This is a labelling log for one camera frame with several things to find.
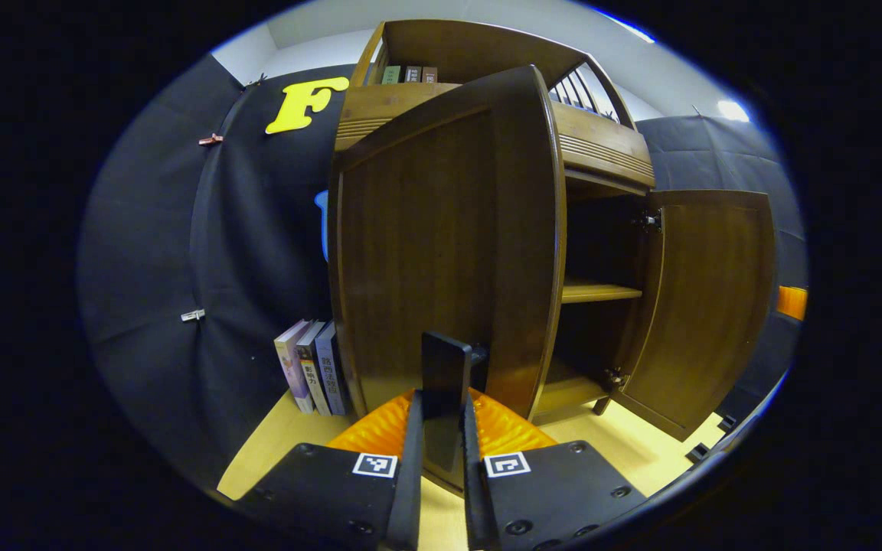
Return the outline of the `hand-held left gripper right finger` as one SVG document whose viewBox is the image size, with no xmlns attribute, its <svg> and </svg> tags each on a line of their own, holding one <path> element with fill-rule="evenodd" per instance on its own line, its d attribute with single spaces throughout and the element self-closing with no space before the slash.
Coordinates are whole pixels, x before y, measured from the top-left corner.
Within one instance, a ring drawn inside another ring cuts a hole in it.
<svg viewBox="0 0 882 551">
<path fill-rule="evenodd" d="M 472 550 L 598 549 L 646 502 L 591 443 L 555 442 L 483 392 L 462 418 Z"/>
</svg>

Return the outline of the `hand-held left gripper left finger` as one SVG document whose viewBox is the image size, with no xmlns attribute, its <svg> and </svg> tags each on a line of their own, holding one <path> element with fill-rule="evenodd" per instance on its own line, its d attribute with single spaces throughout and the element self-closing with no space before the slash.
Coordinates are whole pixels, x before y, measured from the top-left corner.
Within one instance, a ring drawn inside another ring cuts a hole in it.
<svg viewBox="0 0 882 551">
<path fill-rule="evenodd" d="M 284 550 L 416 550 L 421 391 L 407 391 L 364 416 L 345 438 L 339 445 L 292 446 L 239 506 L 279 530 Z"/>
</svg>

